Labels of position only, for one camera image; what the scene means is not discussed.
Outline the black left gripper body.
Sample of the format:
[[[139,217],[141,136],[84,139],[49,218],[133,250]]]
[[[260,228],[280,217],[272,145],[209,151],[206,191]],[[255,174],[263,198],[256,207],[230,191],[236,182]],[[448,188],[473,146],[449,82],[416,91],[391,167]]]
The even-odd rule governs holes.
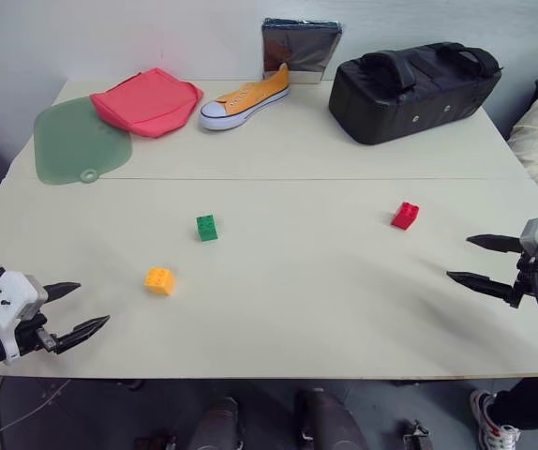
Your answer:
[[[15,340],[20,356],[45,350],[48,353],[60,354],[59,339],[45,329],[47,317],[39,312],[32,319],[21,321],[15,329]]]

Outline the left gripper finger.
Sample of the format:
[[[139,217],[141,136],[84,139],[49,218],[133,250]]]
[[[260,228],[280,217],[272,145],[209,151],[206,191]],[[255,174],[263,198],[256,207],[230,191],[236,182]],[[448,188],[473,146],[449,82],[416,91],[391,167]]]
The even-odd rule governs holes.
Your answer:
[[[110,315],[101,316],[76,325],[68,334],[56,338],[54,352],[64,353],[83,343],[99,331],[110,317]]]
[[[43,287],[47,294],[46,303],[58,300],[69,293],[79,289],[81,284],[78,282],[58,282]]]

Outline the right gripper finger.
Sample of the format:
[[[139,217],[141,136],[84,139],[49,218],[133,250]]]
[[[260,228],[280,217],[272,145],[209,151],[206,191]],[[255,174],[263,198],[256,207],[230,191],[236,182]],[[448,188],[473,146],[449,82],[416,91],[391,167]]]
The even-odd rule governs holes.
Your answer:
[[[470,242],[480,248],[501,252],[501,253],[522,253],[523,247],[517,237],[505,236],[499,234],[478,234],[466,238]]]
[[[510,301],[513,295],[513,287],[508,284],[493,281],[489,277],[471,272],[447,271],[446,275],[456,283],[488,296]]]

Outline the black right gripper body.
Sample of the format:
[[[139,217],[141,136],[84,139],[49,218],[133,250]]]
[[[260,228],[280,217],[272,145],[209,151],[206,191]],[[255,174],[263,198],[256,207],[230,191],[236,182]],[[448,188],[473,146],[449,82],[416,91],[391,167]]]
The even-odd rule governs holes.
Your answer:
[[[538,248],[533,255],[524,251],[516,265],[518,269],[516,281],[514,282],[507,303],[512,308],[518,308],[524,295],[536,297],[536,287],[538,285]]]

